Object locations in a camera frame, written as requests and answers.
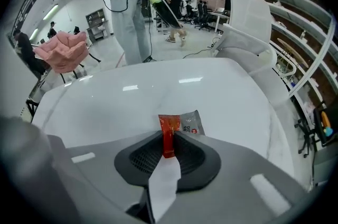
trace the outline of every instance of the gray floor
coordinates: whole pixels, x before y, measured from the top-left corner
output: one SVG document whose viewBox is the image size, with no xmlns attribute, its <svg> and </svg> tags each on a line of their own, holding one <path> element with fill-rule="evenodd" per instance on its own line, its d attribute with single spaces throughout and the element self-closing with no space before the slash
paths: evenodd
<svg viewBox="0 0 338 224">
<path fill-rule="evenodd" d="M 165 39 L 168 37 L 168 34 L 163 35 L 163 33 L 158 32 L 153 23 L 151 23 L 150 26 L 153 47 L 152 57 L 157 61 L 177 60 L 182 59 L 188 54 L 198 53 L 199 51 L 207 49 L 209 46 L 211 46 L 213 39 L 218 37 L 218 35 L 214 34 L 213 30 L 211 32 L 206 30 L 199 31 L 198 29 L 195 29 L 193 25 L 185 24 L 184 26 L 187 29 L 188 35 L 186 39 L 186 45 L 181 48 L 181 42 L 178 36 L 176 37 L 176 43 L 168 43 L 165 41 Z M 125 66 L 123 49 L 119 46 L 114 36 L 110 36 L 95 43 L 93 46 L 91 46 L 90 53 L 102 60 L 102 62 L 98 63 L 93 58 L 88 56 L 82 63 L 84 65 L 84 69 L 81 67 L 77 67 L 76 69 L 78 77 Z M 209 51 L 203 51 L 197 55 L 191 55 L 187 59 L 206 58 L 210 56 L 211 54 Z M 75 77 L 72 73 L 64 74 L 64 77 L 66 82 L 75 80 Z M 44 85 L 36 93 L 36 101 L 39 101 L 44 93 L 60 85 L 63 85 L 61 76 L 51 71 L 45 79 Z M 303 155 L 298 154 L 298 148 L 301 148 L 304 139 L 303 134 L 299 131 L 299 129 L 294 128 L 294 124 L 298 120 L 296 109 L 290 101 L 276 110 L 276 113 L 281 121 L 290 146 L 292 159 L 294 162 L 295 179 L 305 189 L 309 190 L 311 188 L 312 180 L 311 165 L 313 152 L 311 152 L 308 158 L 303 158 Z"/>
</svg>

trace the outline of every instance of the woman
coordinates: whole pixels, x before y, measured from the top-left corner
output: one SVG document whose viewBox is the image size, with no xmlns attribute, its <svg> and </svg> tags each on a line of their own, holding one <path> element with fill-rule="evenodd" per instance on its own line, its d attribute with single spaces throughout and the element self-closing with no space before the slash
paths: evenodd
<svg viewBox="0 0 338 224">
<path fill-rule="evenodd" d="M 142 0 L 128 0 L 128 4 L 127 0 L 110 0 L 110 2 L 113 11 L 122 11 L 111 13 L 112 27 L 117 41 L 125 51 L 127 64 L 151 61 L 149 42 L 141 13 Z"/>
</svg>

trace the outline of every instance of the pink cushion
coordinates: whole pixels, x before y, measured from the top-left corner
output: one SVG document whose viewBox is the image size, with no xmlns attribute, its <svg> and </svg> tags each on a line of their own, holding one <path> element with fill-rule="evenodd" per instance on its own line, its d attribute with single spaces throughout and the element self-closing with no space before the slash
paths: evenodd
<svg viewBox="0 0 338 224">
<path fill-rule="evenodd" d="M 56 73 L 68 73 L 73 71 L 89 54 L 86 40 L 85 32 L 78 35 L 59 32 L 51 40 L 34 49 L 34 52 Z"/>
</svg>

